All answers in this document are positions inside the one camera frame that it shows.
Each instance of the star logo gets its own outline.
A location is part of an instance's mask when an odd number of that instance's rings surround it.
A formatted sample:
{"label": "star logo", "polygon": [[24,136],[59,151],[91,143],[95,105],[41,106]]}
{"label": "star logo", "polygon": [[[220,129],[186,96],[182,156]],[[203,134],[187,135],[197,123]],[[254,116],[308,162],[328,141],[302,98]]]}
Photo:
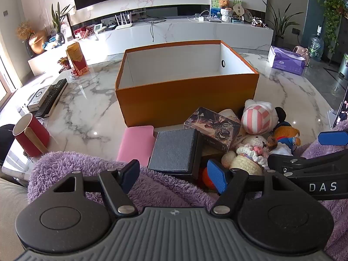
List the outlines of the star logo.
{"label": "star logo", "polygon": [[180,214],[180,212],[179,212],[178,210],[176,210],[176,209],[170,211],[170,213],[171,213],[172,215],[174,215],[174,216],[177,215],[177,214]]}

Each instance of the large clear plastic bottle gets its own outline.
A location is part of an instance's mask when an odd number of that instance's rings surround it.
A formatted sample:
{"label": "large clear plastic bottle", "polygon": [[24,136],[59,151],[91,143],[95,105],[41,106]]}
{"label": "large clear plastic bottle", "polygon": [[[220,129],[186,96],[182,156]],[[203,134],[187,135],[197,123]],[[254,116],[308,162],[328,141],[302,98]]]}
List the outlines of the large clear plastic bottle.
{"label": "large clear plastic bottle", "polygon": [[321,56],[324,52],[324,41],[320,38],[321,34],[321,26],[318,26],[317,34],[313,34],[311,38],[309,39],[309,56],[315,60],[320,61]]}

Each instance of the purple tissue package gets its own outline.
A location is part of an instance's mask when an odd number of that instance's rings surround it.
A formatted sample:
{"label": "purple tissue package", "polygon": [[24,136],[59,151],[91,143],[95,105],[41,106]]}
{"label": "purple tissue package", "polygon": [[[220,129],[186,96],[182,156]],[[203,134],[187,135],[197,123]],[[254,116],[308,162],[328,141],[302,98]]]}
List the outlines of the purple tissue package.
{"label": "purple tissue package", "polygon": [[305,58],[300,54],[273,46],[269,49],[268,61],[272,68],[298,75],[302,74],[306,65]]}

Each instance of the black remote control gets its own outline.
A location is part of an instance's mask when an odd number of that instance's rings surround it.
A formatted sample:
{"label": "black remote control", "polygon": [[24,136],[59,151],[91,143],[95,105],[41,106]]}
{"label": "black remote control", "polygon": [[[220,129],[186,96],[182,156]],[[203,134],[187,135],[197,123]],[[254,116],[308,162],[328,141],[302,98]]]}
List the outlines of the black remote control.
{"label": "black remote control", "polygon": [[54,105],[61,91],[64,89],[66,83],[67,80],[62,79],[58,81],[56,84],[51,85],[51,87],[49,88],[50,92],[46,97],[45,101],[42,103],[39,110],[36,112],[35,117],[45,117],[45,115],[50,112],[52,106]]}

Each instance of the pink folder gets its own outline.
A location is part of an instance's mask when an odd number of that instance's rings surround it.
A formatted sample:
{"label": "pink folder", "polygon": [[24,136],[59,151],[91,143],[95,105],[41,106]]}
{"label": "pink folder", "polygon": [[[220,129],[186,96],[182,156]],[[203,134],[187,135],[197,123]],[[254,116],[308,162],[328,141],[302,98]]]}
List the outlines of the pink folder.
{"label": "pink folder", "polygon": [[126,128],[116,160],[130,162],[137,159],[141,166],[147,167],[155,141],[152,125]]}

